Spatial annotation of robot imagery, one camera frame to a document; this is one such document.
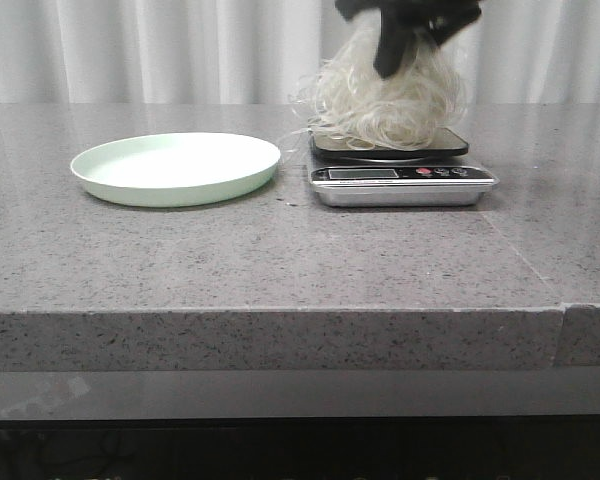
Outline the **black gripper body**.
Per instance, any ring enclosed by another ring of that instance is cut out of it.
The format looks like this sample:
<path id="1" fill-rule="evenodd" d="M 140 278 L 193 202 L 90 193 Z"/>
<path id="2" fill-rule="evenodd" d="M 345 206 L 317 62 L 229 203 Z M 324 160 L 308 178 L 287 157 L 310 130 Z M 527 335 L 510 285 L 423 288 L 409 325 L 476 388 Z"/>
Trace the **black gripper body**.
<path id="1" fill-rule="evenodd" d="M 335 7 L 347 21 L 363 11 L 378 9 L 401 26 L 433 31 L 462 29 L 482 14 L 478 1 L 341 0 L 335 2 Z"/>

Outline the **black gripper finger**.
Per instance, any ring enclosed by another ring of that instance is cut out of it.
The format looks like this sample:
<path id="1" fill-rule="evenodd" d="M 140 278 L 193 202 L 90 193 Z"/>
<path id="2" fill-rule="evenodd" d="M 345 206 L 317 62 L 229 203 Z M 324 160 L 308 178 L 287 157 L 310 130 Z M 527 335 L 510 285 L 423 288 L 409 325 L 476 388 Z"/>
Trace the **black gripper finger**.
<path id="1" fill-rule="evenodd" d="M 373 67 L 382 79 L 394 75 L 400 68 L 407 46 L 414 37 L 415 25 L 395 12 L 382 10 L 380 34 Z"/>
<path id="2" fill-rule="evenodd" d="M 427 25 L 427 32 L 437 46 L 442 46 L 460 29 L 459 21 L 451 17 L 432 18 Z"/>

